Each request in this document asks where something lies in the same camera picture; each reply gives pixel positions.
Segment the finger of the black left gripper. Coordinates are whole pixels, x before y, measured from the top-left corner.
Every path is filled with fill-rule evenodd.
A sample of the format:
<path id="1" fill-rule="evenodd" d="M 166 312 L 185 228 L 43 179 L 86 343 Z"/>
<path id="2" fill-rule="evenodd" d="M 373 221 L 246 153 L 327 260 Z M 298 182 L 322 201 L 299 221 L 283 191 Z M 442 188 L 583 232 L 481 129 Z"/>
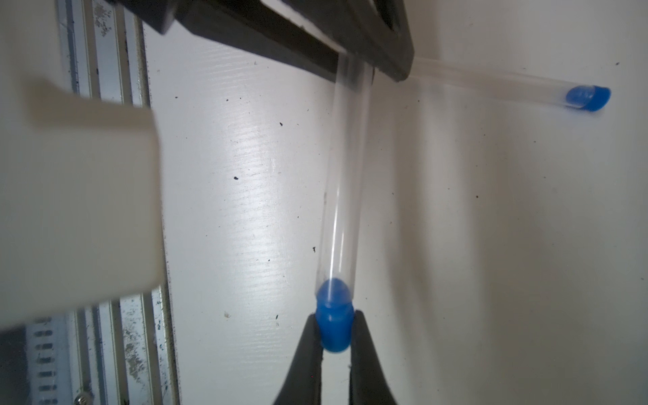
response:
<path id="1" fill-rule="evenodd" d="M 414 48 L 403 1 L 287 1 L 330 40 L 396 82 L 410 75 Z"/>
<path id="2" fill-rule="evenodd" d="M 339 53 L 261 1 L 182 1 L 175 15 L 194 35 L 336 81 Z"/>

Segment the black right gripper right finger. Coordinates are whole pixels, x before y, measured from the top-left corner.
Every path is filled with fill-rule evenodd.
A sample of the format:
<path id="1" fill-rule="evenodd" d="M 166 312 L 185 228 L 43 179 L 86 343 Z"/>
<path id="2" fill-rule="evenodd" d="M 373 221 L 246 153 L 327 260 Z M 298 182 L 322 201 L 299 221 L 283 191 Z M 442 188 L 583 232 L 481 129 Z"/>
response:
<path id="1" fill-rule="evenodd" d="M 396 405 L 361 310 L 354 312 L 350 348 L 349 404 Z"/>

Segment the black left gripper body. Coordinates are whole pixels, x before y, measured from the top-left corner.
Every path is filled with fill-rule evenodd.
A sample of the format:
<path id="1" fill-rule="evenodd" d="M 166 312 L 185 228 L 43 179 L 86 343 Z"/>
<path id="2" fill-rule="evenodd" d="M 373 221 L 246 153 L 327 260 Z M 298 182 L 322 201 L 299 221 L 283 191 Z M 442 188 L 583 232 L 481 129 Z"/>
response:
<path id="1" fill-rule="evenodd" d="M 165 34 L 177 19 L 179 9 L 187 4 L 182 0 L 114 0 L 140 18 L 159 34 Z"/>

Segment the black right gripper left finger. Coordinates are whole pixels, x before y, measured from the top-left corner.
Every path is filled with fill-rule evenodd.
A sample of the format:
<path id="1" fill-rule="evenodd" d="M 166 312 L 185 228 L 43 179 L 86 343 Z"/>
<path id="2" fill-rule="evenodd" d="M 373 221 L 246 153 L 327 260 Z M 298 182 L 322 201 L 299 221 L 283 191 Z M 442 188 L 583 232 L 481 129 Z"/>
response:
<path id="1" fill-rule="evenodd" d="M 274 404 L 320 404 L 322 401 L 321 334 L 315 314 L 309 315 Z"/>

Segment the blue stopper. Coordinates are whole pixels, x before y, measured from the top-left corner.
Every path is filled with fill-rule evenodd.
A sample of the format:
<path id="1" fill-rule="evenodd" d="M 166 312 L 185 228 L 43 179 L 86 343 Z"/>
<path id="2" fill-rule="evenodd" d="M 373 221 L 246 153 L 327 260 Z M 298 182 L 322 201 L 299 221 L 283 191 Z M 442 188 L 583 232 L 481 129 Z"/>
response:
<path id="1" fill-rule="evenodd" d="M 322 347 L 340 353 L 349 347 L 354 322 L 353 294 L 339 278 L 330 278 L 316 293 L 316 320 Z"/>
<path id="2" fill-rule="evenodd" d="M 612 95 L 611 89 L 595 85 L 577 85 L 566 96 L 567 106 L 588 112 L 601 111 Z"/>

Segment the clear test tube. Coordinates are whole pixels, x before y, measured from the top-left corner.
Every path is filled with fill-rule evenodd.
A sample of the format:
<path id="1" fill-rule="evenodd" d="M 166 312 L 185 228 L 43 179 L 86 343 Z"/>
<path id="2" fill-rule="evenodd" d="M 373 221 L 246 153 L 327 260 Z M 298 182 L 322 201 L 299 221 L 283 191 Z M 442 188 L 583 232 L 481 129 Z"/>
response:
<path id="1" fill-rule="evenodd" d="M 330 126 L 331 147 L 317 266 L 320 305 L 354 297 L 363 167 L 374 69 L 351 55 L 339 59 Z"/>
<path id="2" fill-rule="evenodd" d="M 483 95 L 507 101 L 529 101 L 570 109 L 575 108 L 567 106 L 565 102 L 567 92 L 577 85 L 593 85 L 466 67 L 418 57 L 413 61 L 410 76 L 438 84 L 475 90 Z"/>

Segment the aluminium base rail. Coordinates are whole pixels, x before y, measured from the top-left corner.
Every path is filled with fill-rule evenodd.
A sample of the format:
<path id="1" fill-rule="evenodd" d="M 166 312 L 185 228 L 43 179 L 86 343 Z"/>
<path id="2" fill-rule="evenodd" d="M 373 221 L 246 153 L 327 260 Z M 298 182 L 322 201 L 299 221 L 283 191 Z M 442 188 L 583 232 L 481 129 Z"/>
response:
<path id="1" fill-rule="evenodd" d="M 62 55 L 75 94 L 145 107 L 143 24 L 108 1 L 59 1 Z M 177 404 L 168 290 L 42 318 L 25 329 L 29 404 Z"/>

